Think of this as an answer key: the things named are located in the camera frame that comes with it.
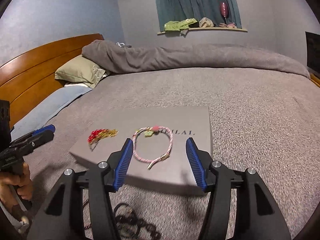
pink braided bracelet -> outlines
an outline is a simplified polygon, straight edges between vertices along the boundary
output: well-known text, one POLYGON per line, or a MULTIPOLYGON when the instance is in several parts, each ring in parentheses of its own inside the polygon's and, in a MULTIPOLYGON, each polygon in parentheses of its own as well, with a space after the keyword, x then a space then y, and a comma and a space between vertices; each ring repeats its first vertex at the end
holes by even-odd
POLYGON ((136 130, 136 132, 132 136, 132 141, 133 141, 133 156, 140 162, 150 163, 148 166, 148 170, 150 170, 154 164, 156 164, 160 161, 164 161, 166 158, 168 158, 170 156, 170 151, 172 148, 172 141, 173 141, 173 134, 172 134, 172 131, 168 127, 164 127, 164 126, 143 127, 143 128, 136 130), (136 153, 136 139, 137 139, 138 134, 145 131, 145 137, 151 137, 153 135, 153 133, 159 132, 161 129, 165 129, 167 131, 167 133, 169 133, 169 136, 170 136, 169 148, 168 148, 167 152, 165 154, 163 154, 162 156, 160 156, 159 158, 156 158, 155 160, 147 160, 147 159, 143 159, 143 158, 139 157, 138 154, 136 153))

green curtain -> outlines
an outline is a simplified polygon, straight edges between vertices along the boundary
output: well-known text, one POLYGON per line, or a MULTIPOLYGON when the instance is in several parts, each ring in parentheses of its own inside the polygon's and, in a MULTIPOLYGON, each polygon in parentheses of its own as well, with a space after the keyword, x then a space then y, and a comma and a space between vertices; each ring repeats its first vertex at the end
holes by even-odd
POLYGON ((242 28, 236 0, 156 0, 160 30, 164 31, 164 24, 169 21, 183 21, 188 18, 200 21, 207 17, 216 25, 224 23, 220 14, 221 2, 228 4, 227 22, 233 22, 238 28, 242 28))

green charm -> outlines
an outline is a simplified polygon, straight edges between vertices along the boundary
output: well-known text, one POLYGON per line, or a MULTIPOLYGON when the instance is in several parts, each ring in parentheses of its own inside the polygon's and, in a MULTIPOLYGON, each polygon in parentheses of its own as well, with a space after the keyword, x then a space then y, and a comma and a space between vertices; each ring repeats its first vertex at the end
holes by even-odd
POLYGON ((153 133, 154 132, 152 130, 147 130, 147 131, 144 132, 144 136, 145 137, 151 137, 153 135, 153 133))

wooden headboard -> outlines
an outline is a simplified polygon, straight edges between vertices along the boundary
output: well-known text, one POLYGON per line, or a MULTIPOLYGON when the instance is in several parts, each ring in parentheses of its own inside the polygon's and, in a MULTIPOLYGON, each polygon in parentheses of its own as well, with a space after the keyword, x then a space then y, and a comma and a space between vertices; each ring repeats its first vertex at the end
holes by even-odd
POLYGON ((0 99, 10 102, 10 127, 63 87, 65 82, 55 80, 54 72, 94 40, 103 40, 103 36, 95 33, 54 41, 0 67, 0 99))

pink bead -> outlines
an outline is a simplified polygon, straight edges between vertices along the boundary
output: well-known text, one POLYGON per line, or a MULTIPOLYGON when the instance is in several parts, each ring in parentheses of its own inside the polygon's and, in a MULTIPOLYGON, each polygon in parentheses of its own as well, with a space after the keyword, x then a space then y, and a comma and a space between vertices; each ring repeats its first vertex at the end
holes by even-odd
POLYGON ((153 130, 154 132, 158 132, 158 131, 159 131, 159 126, 154 126, 154 127, 152 128, 152 130, 153 130))

